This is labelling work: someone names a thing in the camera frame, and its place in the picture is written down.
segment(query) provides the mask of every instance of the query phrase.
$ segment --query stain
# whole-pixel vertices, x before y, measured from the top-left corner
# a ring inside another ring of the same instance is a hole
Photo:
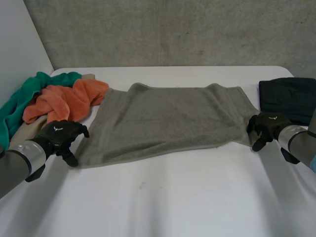
[[[146,182],[141,182],[141,184],[139,185],[139,189],[143,189],[146,186]]]

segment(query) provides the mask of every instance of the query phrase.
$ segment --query crumpled towel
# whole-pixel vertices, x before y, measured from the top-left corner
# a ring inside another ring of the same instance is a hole
[[[34,122],[47,114],[47,123],[52,121],[79,121],[90,112],[90,106],[99,105],[109,85],[94,79],[79,79],[73,88],[48,86],[26,107],[23,121]]]
[[[22,124],[22,115],[28,103],[36,93],[48,85],[73,86],[79,73],[62,73],[50,77],[38,72],[35,77],[28,78],[11,98],[0,109],[0,143],[5,150],[9,147],[9,140]]]
[[[18,145],[25,140],[30,140],[46,125],[47,115],[39,117],[35,122],[31,124],[22,123],[14,136],[11,138],[9,149]]]

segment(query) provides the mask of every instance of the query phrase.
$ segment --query robotic arm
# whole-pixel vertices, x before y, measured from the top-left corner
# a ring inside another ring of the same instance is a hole
[[[281,145],[286,161],[300,161],[316,173],[316,111],[308,130],[293,125],[283,114],[260,113],[253,116],[247,132],[256,131],[260,138],[253,144],[253,151],[261,150],[274,139]],[[0,146],[0,199],[23,180],[38,179],[45,169],[45,162],[52,154],[62,156],[71,167],[78,160],[69,147],[79,134],[89,137],[86,126],[77,122],[54,121],[46,125],[35,138],[4,151]]]
[[[256,131],[260,138],[253,144],[253,151],[261,150],[274,139],[281,145],[281,152],[287,162],[302,162],[316,173],[316,110],[308,130],[293,125],[283,114],[260,113],[253,116],[247,132]]]
[[[0,145],[0,199],[23,180],[38,179],[45,169],[46,160],[52,155],[62,156],[71,167],[78,160],[69,150],[79,134],[89,137],[87,127],[68,121],[53,121],[47,124],[31,140],[27,140],[4,151]]]

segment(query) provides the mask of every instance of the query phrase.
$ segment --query orange towel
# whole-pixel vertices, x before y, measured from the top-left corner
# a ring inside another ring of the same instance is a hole
[[[46,114],[47,123],[79,121],[89,114],[90,106],[101,103],[108,88],[108,84],[94,79],[78,79],[73,88],[49,85],[25,108],[23,121],[32,123]]]

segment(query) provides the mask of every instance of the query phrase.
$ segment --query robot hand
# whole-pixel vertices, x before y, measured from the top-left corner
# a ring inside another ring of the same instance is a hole
[[[280,113],[260,113],[249,120],[247,132],[256,131],[260,138],[253,144],[253,151],[261,150],[267,142],[278,140],[280,132],[292,125],[285,115]]]
[[[89,137],[87,127],[78,122],[53,121],[40,130],[31,141],[43,147],[46,158],[56,154],[57,156],[62,156],[69,166],[76,167],[78,166],[78,160],[71,153],[69,147],[78,135],[82,133],[85,137]]]

